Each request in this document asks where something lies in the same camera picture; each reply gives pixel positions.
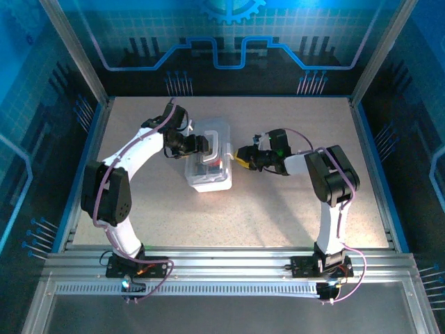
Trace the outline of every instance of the white plastic box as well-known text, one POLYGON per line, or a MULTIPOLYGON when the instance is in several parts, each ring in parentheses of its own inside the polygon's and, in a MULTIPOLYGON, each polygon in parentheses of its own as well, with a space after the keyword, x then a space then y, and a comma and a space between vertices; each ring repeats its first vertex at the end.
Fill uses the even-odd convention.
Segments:
POLYGON ((190 134, 205 136, 211 149, 186 158, 188 184, 200 193, 230 189, 233 149, 229 124, 222 118, 197 121, 190 134))

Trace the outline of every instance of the beige tabletop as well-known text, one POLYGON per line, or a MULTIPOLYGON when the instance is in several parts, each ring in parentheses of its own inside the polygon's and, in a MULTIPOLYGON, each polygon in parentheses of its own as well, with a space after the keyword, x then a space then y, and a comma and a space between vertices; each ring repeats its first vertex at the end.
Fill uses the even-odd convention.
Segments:
MULTIPOLYGON (((166 97, 115 99, 98 160, 127 143, 148 118, 163 113, 166 97)), ((387 247, 382 220, 346 98, 178 97, 190 117, 223 116, 234 148, 252 145, 254 134, 288 127, 305 134, 314 147, 340 145, 361 186, 346 226, 346 243, 387 247)), ((307 144, 288 134, 293 152, 307 144)), ((283 177, 248 171, 232 162, 233 186, 198 193, 184 177, 185 161, 154 155, 131 181, 130 219, 146 246, 313 246, 320 202, 308 175, 283 177)), ((108 244, 82 212, 75 244, 108 244)))

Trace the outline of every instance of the enclosure floor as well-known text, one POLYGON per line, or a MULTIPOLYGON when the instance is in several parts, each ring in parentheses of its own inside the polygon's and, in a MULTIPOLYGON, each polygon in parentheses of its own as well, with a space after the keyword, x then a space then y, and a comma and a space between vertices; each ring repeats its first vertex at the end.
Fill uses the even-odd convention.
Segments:
MULTIPOLYGON (((279 127, 296 129, 314 147, 340 145, 360 180, 346 226, 346 242, 357 247, 387 247, 363 153, 346 98, 179 97, 194 120, 224 116, 234 149, 279 127)), ((148 118, 163 113, 166 97, 118 97, 98 159, 127 143, 148 118)), ((307 144, 288 134, 293 152, 307 144)), ((198 193, 184 177, 185 161, 154 155, 133 177, 130 219, 146 246, 313 246, 320 227, 320 202, 308 175, 273 175, 232 163, 228 191, 198 193)), ((82 212, 75 244, 108 244, 82 212)))

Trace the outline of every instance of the black bracket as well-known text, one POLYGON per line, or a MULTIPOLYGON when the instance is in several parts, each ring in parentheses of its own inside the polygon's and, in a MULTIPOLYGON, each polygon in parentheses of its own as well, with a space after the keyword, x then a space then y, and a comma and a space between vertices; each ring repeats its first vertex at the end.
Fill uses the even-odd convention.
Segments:
POLYGON ((292 278, 346 278, 354 277, 353 265, 348 256, 344 263, 336 268, 320 272, 318 260, 314 256, 293 256, 291 263, 284 266, 292 270, 292 278))
MULTIPOLYGON (((144 260, 168 260, 166 256, 146 256, 144 260)), ((167 275, 167 263, 135 265, 135 262, 112 254, 106 266, 107 278, 124 278, 129 275, 132 278, 164 278, 167 275)))

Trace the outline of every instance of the robotic arm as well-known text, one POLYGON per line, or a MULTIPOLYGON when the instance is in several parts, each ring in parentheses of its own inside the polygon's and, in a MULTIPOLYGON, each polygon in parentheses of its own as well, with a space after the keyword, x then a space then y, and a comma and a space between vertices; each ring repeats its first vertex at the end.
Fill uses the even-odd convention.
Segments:
MULTIPOLYGON (((238 150, 235 159, 249 170, 264 169, 279 175, 307 174, 317 198, 321 201, 321 224, 314 245, 314 257, 320 273, 330 271, 345 261, 343 247, 346 217, 350 207, 352 191, 330 161, 326 152, 311 150, 303 154, 292 154, 284 129, 268 133, 270 150, 260 150, 262 136, 254 137, 254 145, 238 150), (275 172, 268 170, 274 167, 275 172)), ((360 180, 340 146, 326 149, 355 188, 360 180)))
MULTIPOLYGON (((168 115, 172 113, 173 106, 170 102, 167 104, 162 116, 145 121, 138 133, 129 141, 129 143, 132 143, 136 140, 136 143, 129 149, 127 149, 129 147, 128 143, 121 150, 102 162, 90 161, 85 169, 81 208, 92 218, 99 185, 109 166, 112 166, 117 157, 120 158, 108 176, 108 182, 102 192, 97 222, 105 228, 111 243, 117 245, 120 252, 127 254, 133 259, 145 260, 143 244, 135 235, 129 220, 131 209, 130 181, 133 176, 153 154, 162 149, 164 149, 164 153, 167 156, 165 150, 170 148, 171 157, 176 159, 196 152, 209 151, 209 142, 205 137, 188 135, 191 121, 188 119, 187 111, 180 106, 176 106, 173 115, 162 128, 152 135, 146 136, 148 132, 167 119, 168 115), (186 124, 179 128, 184 123, 184 116, 186 116, 186 124)), ((121 268, 126 266, 123 272, 140 271, 141 265, 135 262, 131 263, 128 259, 121 257, 118 250, 113 249, 115 253, 114 258, 119 262, 121 268)))

